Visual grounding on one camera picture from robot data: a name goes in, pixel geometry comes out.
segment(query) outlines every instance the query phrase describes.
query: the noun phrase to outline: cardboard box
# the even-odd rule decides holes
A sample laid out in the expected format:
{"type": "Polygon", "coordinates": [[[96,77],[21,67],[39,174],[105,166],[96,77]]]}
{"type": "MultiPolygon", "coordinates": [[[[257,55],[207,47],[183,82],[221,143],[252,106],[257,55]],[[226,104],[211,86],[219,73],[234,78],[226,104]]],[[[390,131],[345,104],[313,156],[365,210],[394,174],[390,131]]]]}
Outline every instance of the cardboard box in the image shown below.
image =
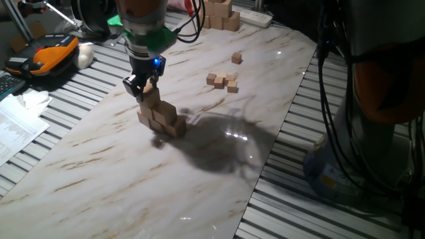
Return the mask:
{"type": "MultiPolygon", "coordinates": [[[[47,35],[46,29],[40,22],[34,23],[31,27],[29,27],[29,30],[32,32],[35,39],[39,39],[41,36],[47,35]]],[[[20,52],[27,46],[27,42],[25,42],[24,38],[19,35],[10,40],[9,45],[14,52],[20,52]]]]}

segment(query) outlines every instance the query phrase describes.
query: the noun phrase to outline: metal slat floor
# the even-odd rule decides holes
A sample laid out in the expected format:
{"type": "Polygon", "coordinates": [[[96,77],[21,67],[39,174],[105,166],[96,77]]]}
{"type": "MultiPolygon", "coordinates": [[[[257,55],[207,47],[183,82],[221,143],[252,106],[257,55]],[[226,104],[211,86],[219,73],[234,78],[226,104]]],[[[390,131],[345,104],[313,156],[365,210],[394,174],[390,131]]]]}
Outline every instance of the metal slat floor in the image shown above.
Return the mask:
{"type": "MultiPolygon", "coordinates": [[[[326,129],[314,56],[284,120],[235,238],[400,238],[400,202],[369,213],[319,198],[304,179],[303,158],[326,129]]],[[[335,115],[345,94],[347,68],[331,54],[324,83],[335,115]]],[[[406,125],[395,133],[408,137],[406,125]]]]}

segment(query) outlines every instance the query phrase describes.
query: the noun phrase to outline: metal grating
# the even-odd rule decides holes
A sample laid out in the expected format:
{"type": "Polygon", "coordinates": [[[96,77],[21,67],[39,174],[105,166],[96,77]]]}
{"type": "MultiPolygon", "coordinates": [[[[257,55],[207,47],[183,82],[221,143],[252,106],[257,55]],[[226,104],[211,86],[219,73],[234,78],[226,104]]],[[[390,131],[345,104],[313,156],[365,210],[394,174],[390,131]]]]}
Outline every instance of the metal grating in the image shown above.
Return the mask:
{"type": "MultiPolygon", "coordinates": [[[[165,25],[173,28],[183,17],[167,13],[165,25]]],[[[44,87],[54,89],[49,92],[53,101],[41,115],[50,128],[0,167],[0,199],[131,71],[123,39],[113,47],[91,47],[96,59],[89,68],[72,67],[41,80],[44,87]]]]}
{"type": "MultiPolygon", "coordinates": [[[[400,237],[400,202],[365,213],[319,198],[304,179],[303,158],[326,131],[317,67],[314,56],[234,238],[400,237]]],[[[335,115],[345,95],[347,68],[343,59],[331,54],[323,75],[335,115]]],[[[407,126],[397,125],[396,134],[408,137],[407,126]]]]}

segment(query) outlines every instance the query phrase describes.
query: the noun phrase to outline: wooden block stack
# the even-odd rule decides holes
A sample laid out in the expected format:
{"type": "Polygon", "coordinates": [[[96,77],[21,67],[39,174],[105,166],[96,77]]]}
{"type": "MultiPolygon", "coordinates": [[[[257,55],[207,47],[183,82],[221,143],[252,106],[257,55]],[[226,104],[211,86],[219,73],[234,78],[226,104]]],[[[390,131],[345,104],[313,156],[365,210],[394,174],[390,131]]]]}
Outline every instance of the wooden block stack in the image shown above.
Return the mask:
{"type": "Polygon", "coordinates": [[[147,83],[143,89],[143,102],[137,111],[139,122],[159,133],[180,137],[186,132],[186,119],[177,115],[175,106],[161,100],[159,89],[147,83]]]}
{"type": "Polygon", "coordinates": [[[208,74],[207,85],[214,86],[215,89],[224,89],[227,86],[228,93],[238,93],[238,84],[236,83],[236,76],[229,75],[225,72],[216,74],[208,74]]]}
{"type": "Polygon", "coordinates": [[[232,0],[204,0],[204,28],[237,31],[240,25],[240,13],[232,11],[232,0]]]}

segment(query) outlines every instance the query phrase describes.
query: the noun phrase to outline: keyboard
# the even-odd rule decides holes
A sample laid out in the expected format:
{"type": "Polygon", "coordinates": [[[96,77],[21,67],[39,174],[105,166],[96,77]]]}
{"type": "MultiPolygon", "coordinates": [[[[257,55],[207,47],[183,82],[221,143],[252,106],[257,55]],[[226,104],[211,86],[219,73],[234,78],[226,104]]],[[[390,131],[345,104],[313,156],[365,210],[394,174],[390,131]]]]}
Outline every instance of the keyboard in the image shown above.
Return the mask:
{"type": "Polygon", "coordinates": [[[9,94],[16,92],[25,85],[25,81],[19,78],[4,74],[0,76],[0,101],[9,94]]]}

